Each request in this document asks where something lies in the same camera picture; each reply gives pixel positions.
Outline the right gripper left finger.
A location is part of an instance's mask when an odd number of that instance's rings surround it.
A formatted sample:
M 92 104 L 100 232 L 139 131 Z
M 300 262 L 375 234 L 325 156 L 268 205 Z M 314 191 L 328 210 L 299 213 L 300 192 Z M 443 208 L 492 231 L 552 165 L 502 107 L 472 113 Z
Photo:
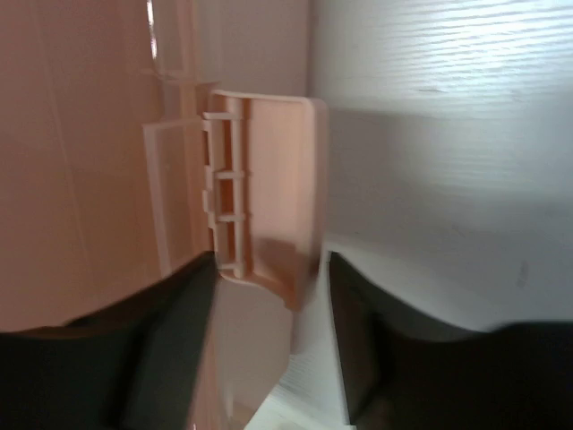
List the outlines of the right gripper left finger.
M 217 279 L 205 252 L 65 325 L 3 332 L 2 428 L 185 428 Z

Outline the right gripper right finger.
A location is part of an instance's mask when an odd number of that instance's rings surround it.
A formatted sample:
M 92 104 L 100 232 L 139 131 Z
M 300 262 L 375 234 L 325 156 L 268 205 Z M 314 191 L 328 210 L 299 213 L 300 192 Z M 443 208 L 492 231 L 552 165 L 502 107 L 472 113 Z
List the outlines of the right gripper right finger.
M 391 295 L 341 254 L 330 254 L 328 274 L 356 428 L 571 428 L 571 322 L 471 331 Z

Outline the pink plastic toolbox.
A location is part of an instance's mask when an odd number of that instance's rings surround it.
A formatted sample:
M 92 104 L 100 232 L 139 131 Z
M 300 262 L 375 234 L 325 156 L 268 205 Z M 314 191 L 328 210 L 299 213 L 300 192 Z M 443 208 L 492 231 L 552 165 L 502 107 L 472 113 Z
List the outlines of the pink plastic toolbox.
M 328 110 L 307 1 L 1 4 L 1 335 L 65 325 L 214 254 L 183 429 L 241 429 L 315 281 Z

